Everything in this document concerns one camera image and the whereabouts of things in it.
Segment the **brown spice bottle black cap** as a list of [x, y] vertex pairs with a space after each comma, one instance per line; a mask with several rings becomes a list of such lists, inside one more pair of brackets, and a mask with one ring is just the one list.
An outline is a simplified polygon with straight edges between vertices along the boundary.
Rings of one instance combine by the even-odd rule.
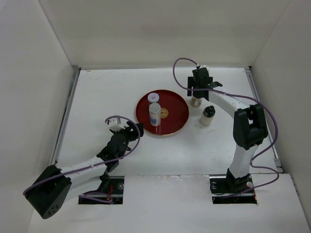
[[202, 104], [202, 98], [198, 99], [194, 96], [191, 97], [190, 99], [190, 105], [194, 108], [199, 108]]

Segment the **silver-lid shaker blue label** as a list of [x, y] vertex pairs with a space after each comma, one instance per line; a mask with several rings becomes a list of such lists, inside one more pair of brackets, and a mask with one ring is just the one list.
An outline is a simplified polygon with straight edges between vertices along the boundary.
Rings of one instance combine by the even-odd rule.
[[152, 103], [149, 106], [150, 124], [157, 127], [161, 124], [161, 106], [158, 103]]

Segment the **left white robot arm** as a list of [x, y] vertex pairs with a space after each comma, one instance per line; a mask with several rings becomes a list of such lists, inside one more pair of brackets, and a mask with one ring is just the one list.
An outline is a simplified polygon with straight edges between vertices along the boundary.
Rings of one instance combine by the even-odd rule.
[[109, 173], [133, 151], [129, 143], [140, 142], [144, 135], [143, 123], [127, 120], [126, 126], [122, 126], [110, 119], [108, 125], [112, 132], [110, 141], [95, 157], [63, 168], [50, 165], [23, 192], [43, 219], [52, 217], [72, 198], [96, 201], [94, 195], [105, 193], [109, 188]]

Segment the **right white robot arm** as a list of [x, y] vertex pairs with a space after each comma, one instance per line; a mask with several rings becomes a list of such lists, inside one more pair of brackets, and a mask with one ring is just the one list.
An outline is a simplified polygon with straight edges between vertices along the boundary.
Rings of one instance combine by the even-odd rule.
[[233, 194], [244, 191], [250, 179], [250, 162], [258, 146], [268, 135], [264, 109], [260, 104], [249, 105], [222, 90], [213, 81], [208, 68], [197, 66], [188, 77], [187, 95], [192, 100], [206, 99], [219, 106], [233, 118], [233, 138], [236, 150], [225, 178], [211, 178], [213, 194]]

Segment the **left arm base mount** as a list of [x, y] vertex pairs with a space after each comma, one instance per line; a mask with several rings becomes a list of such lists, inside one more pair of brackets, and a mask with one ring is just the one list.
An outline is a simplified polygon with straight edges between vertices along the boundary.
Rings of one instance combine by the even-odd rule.
[[112, 176], [102, 182], [97, 190], [89, 191], [89, 198], [78, 198], [79, 205], [118, 205], [123, 204], [124, 176]]

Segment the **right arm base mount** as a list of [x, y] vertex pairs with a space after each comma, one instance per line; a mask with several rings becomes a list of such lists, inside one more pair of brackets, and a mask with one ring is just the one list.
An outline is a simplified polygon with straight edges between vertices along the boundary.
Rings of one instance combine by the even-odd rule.
[[251, 175], [235, 179], [227, 176], [211, 176], [210, 191], [213, 204], [257, 204]]

